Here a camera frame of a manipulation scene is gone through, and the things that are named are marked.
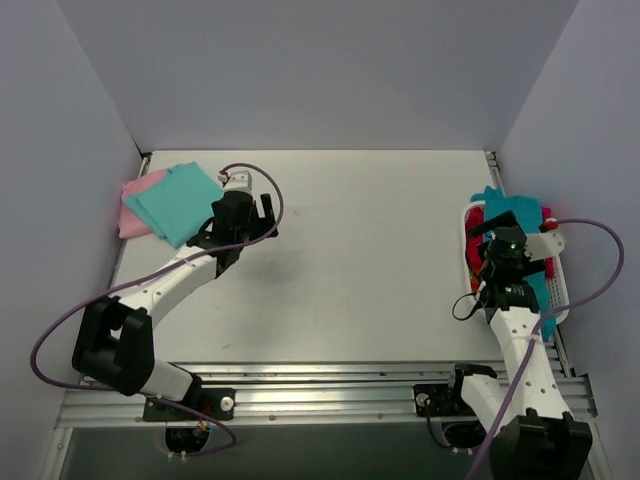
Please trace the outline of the mint green t-shirt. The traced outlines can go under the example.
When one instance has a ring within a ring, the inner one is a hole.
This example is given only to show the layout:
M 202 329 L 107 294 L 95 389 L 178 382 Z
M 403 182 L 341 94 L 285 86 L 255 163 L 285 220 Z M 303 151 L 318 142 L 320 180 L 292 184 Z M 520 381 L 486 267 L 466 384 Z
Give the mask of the mint green t-shirt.
M 211 204 L 223 189 L 198 164 L 177 164 L 138 196 L 153 234 L 174 248 L 183 245 L 212 216 Z

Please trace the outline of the teal blue t-shirt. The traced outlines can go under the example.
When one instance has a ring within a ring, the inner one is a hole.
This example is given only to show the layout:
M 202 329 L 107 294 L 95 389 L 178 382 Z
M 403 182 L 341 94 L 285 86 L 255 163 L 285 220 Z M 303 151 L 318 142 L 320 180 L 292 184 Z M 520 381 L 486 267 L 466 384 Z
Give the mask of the teal blue t-shirt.
M 487 240 L 487 237 L 470 238 L 467 229 L 474 227 L 483 221 L 493 218 L 505 211 L 511 210 L 526 234 L 536 233 L 539 225 L 547 221 L 552 212 L 550 208 L 542 207 L 539 201 L 526 196 L 505 196 L 499 189 L 486 186 L 485 189 L 471 197 L 472 202 L 483 201 L 483 206 L 476 206 L 469 210 L 465 221 L 466 255 L 471 268 L 480 271 L 482 260 L 477 247 Z M 545 260 L 545 272 L 539 272 L 526 278 L 527 283 L 533 288 L 540 307 L 540 314 L 546 314 L 551 309 L 551 294 L 546 281 L 555 277 L 554 261 L 552 258 Z

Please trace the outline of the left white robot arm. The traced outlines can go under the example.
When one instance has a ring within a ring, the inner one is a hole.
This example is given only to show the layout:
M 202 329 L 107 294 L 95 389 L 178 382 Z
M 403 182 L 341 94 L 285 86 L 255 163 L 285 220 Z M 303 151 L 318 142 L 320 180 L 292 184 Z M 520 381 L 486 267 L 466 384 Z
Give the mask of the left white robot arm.
M 72 354 L 79 373 L 126 396 L 165 398 L 166 408 L 179 419 L 200 411 L 202 381 L 156 357 L 155 327 L 191 293 L 236 263 L 246 244 L 278 234 L 268 194 L 255 199 L 229 191 L 213 202 L 212 211 L 154 277 L 124 296 L 107 295 L 85 308 Z

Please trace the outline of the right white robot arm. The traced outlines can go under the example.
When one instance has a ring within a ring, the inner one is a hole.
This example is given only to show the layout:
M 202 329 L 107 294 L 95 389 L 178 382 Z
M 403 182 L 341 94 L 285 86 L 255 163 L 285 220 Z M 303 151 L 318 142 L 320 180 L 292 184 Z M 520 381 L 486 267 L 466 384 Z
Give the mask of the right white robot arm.
M 589 426 L 575 419 L 560 393 L 541 335 L 541 309 L 527 276 L 544 271 L 542 256 L 527 250 L 527 235 L 511 211 L 470 229 L 488 235 L 476 306 L 497 338 L 509 387 L 487 368 L 470 365 L 444 388 L 455 412 L 472 409 L 486 437 L 474 461 L 496 479 L 577 479 L 593 443 Z

